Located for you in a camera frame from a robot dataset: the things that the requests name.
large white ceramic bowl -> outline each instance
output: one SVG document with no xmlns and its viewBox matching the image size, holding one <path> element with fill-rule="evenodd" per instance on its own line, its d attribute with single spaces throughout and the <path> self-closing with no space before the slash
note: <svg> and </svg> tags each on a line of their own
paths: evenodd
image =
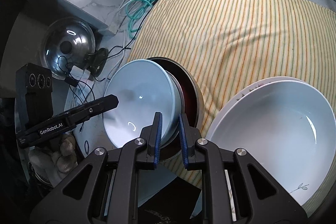
<svg viewBox="0 0 336 224">
<path fill-rule="evenodd" d="M 276 81 L 236 102 L 209 139 L 223 149 L 247 149 L 303 205 L 323 182 L 334 158 L 335 116 L 314 87 Z"/>
<path fill-rule="evenodd" d="M 118 97 L 117 108 L 103 113 L 105 131 L 116 148 L 140 136 L 153 123 L 155 112 L 162 113 L 161 144 L 174 133 L 181 98 L 167 72 L 157 63 L 139 59 L 121 67 L 112 77 L 105 96 Z"/>
</svg>

striped tablecloth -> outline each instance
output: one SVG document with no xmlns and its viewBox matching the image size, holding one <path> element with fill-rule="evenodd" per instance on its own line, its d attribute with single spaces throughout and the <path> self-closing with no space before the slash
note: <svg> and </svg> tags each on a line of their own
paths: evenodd
<svg viewBox="0 0 336 224">
<path fill-rule="evenodd" d="M 186 68 L 204 98 L 204 137 L 238 91 L 271 76 L 292 76 L 321 91 L 336 107 L 336 15 L 308 0 L 159 0 L 128 61 L 164 56 Z M 201 187 L 199 171 L 181 156 L 164 165 Z M 311 215 L 335 181 L 336 160 L 303 205 Z"/>
</svg>

